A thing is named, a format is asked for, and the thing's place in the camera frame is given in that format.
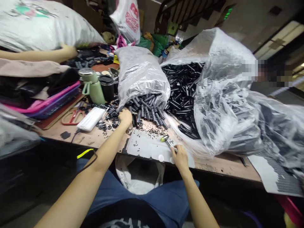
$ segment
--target forearm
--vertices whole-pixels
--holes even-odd
[[[186,186],[189,206],[195,228],[219,228],[208,204],[197,187],[190,170],[181,172]]]
[[[54,51],[25,51],[25,52],[7,52],[0,51],[0,58],[9,59],[9,60],[23,60],[23,61],[53,61],[57,63],[62,63],[66,60],[69,60],[77,55],[75,52],[70,50],[54,50]]]
[[[110,137],[97,150],[97,159],[87,169],[79,173],[49,211],[42,217],[35,228],[80,227],[90,206],[95,198],[97,190],[112,163],[119,142],[127,127],[121,125],[115,129]]]
[[[119,125],[110,137],[102,144],[97,150],[97,160],[91,165],[92,170],[95,172],[102,172],[103,174],[108,170],[114,157],[118,151],[119,143],[125,134],[128,126]],[[88,164],[92,162],[94,156],[88,161]]]

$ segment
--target pink plastic tray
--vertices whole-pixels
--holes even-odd
[[[67,87],[66,89],[62,90],[61,92],[49,97],[45,101],[35,101],[28,109],[17,108],[17,107],[9,106],[9,105],[6,105],[6,106],[19,113],[35,113],[35,112],[40,111],[44,107],[50,105],[52,102],[56,101],[61,96],[65,95],[67,92],[69,92],[70,90],[74,89],[75,87],[77,87],[79,85],[80,85],[80,82],[77,81],[75,84],[73,84],[73,85]]]

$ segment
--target purple basket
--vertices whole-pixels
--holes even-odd
[[[66,103],[68,103],[70,100],[72,100],[74,97],[76,97],[79,94],[78,91],[79,86],[73,88],[65,95],[63,95],[62,97],[51,103],[50,105],[46,106],[44,109],[40,110],[39,112],[29,113],[25,115],[37,120],[44,120],[49,118],[54,112],[56,112],[58,109],[60,109],[62,106],[64,106]]]

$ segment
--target small hammer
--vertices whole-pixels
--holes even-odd
[[[169,135],[165,135],[164,137],[161,138],[161,142],[166,142],[168,144],[169,147],[172,147],[175,152],[177,153],[177,149],[174,148],[171,143],[168,141]]]
[[[161,142],[166,142],[169,147],[172,147],[171,143],[168,141],[169,135],[165,135],[161,138]]]

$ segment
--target green thermos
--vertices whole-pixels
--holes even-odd
[[[78,74],[82,77],[84,82],[82,94],[90,95],[92,102],[95,104],[105,104],[104,94],[102,93],[96,72],[91,68],[82,68],[78,71]]]

